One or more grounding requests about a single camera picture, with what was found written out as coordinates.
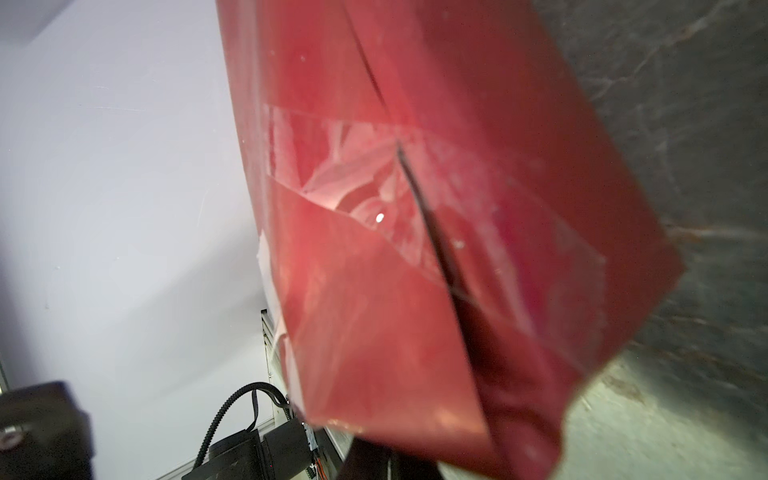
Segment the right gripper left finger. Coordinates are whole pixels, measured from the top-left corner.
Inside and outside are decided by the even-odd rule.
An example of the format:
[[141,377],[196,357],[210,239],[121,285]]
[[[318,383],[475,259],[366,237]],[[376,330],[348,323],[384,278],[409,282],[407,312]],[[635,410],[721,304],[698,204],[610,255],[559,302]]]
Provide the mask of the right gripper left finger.
[[387,480],[390,450],[355,438],[338,472],[338,480]]

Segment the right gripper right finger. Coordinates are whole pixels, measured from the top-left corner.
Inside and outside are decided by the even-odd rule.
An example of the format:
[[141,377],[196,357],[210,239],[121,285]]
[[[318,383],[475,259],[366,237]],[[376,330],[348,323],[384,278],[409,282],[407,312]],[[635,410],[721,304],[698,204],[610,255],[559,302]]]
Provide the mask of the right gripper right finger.
[[443,480],[435,461],[402,453],[392,454],[393,480]]

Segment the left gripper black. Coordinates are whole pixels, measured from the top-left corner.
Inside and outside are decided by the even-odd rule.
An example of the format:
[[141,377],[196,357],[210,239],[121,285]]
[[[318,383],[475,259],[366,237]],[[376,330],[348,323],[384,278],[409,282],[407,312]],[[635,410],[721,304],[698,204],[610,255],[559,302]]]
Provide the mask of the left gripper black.
[[1,394],[3,479],[91,479],[94,454],[89,415],[67,383]]

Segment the dark red wrapping paper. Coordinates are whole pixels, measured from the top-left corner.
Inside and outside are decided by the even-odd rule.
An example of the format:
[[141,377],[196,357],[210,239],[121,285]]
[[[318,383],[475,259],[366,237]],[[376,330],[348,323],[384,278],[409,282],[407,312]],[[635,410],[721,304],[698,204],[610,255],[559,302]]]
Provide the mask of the dark red wrapping paper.
[[307,422],[546,479],[682,260],[528,1],[221,1]]

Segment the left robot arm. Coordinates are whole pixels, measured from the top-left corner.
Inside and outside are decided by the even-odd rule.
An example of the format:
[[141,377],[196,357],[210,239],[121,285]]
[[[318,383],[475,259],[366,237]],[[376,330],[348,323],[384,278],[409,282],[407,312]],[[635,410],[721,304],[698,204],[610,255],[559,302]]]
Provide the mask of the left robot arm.
[[[262,434],[251,426],[216,443],[213,434],[224,414],[214,418],[202,454],[184,479],[330,479],[305,425],[291,413],[287,399],[263,382],[246,394],[267,394],[287,420]],[[76,404],[68,386],[51,382],[1,395],[1,477],[3,479],[92,479],[89,416]]]

